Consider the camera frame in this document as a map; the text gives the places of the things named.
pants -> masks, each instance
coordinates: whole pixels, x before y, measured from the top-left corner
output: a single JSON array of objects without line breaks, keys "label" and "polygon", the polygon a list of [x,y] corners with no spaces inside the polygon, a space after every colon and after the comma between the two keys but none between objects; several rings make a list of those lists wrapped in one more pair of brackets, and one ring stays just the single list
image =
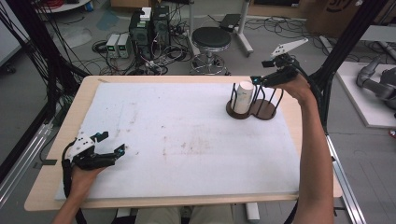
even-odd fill
[{"label": "pants", "polygon": [[[142,208],[137,212],[136,224],[180,224],[181,207]],[[230,204],[194,206],[190,224],[232,224]]]}]

human arm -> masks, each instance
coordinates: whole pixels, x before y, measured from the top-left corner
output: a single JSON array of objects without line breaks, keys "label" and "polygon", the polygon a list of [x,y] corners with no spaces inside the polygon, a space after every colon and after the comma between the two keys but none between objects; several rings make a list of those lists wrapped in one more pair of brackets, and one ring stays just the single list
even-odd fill
[{"label": "human arm", "polygon": [[302,111],[299,204],[294,223],[333,223],[332,159],[317,101],[301,75],[276,87],[297,99]]},{"label": "human arm", "polygon": [[62,205],[58,214],[52,220],[52,224],[58,223],[72,223],[76,216],[78,209],[88,197],[91,185],[96,176],[105,168],[95,169],[91,171],[81,170],[75,166],[72,173],[72,188],[69,197]]}]

black stool seat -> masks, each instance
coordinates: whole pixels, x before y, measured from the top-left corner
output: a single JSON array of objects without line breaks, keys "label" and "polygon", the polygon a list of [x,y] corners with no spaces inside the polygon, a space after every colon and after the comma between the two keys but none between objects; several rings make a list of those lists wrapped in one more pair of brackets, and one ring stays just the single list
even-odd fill
[{"label": "black stool seat", "polygon": [[230,44],[231,37],[218,27],[201,27],[192,32],[192,41],[198,48],[220,49]]}]

human hand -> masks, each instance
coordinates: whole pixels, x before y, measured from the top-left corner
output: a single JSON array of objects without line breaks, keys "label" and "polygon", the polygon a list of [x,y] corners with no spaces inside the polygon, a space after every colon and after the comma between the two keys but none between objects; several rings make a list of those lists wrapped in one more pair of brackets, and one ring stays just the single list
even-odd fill
[{"label": "human hand", "polygon": [[276,85],[273,88],[285,90],[293,98],[297,99],[300,105],[316,101],[314,94],[310,89],[310,85],[301,74],[297,75],[294,80]]},{"label": "human hand", "polygon": [[72,173],[72,188],[70,190],[69,198],[84,201],[88,197],[90,188],[97,175],[105,169],[106,167],[86,171],[75,166]]}]

white cylinder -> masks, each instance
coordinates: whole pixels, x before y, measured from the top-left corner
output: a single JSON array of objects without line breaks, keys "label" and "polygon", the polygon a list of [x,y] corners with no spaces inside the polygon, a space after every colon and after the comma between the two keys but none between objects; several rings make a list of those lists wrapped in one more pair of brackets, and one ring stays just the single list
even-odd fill
[{"label": "white cylinder", "polygon": [[253,95],[254,86],[250,81],[241,81],[238,86],[238,90],[236,91],[236,101],[235,97],[233,97],[231,108],[233,108],[233,112],[237,114],[245,114],[248,112],[251,103],[251,97]]}]

